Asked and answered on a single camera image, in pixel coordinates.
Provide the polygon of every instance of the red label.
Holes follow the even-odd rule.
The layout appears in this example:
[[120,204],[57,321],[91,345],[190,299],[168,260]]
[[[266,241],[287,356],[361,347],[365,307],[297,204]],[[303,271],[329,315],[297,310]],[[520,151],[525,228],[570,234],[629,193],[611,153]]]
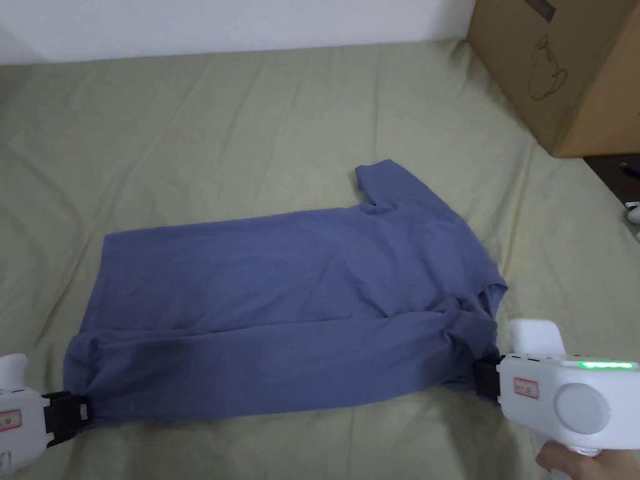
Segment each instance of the red label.
[[535,398],[536,400],[540,397],[538,383],[531,380],[525,380],[523,378],[513,379],[513,391],[518,395]]
[[20,425],[22,425],[22,414],[20,410],[0,412],[0,431],[18,428]]

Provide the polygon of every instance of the human hand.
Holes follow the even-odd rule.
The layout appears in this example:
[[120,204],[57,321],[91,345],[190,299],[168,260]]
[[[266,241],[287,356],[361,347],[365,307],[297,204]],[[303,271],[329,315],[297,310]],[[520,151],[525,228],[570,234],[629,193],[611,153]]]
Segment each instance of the human hand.
[[547,442],[536,462],[547,470],[560,470],[572,480],[640,480],[640,464],[630,450],[604,450],[591,458]]

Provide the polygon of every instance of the cardboard box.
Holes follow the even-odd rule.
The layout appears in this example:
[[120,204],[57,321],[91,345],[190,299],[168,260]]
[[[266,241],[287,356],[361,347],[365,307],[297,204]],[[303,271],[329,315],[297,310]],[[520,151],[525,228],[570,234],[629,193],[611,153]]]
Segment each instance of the cardboard box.
[[640,152],[640,0],[477,0],[468,40],[551,155]]

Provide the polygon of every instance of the green led light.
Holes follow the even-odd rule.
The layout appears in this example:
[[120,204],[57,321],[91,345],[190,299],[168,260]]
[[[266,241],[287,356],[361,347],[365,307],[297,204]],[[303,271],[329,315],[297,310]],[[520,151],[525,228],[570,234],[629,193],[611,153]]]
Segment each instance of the green led light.
[[578,362],[583,369],[632,369],[634,364],[628,362]]

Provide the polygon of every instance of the white wall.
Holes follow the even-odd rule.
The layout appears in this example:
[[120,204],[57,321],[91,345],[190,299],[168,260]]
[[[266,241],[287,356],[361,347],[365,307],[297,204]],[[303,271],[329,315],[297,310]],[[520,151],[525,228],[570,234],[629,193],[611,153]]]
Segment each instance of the white wall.
[[475,0],[0,0],[0,63],[462,37]]

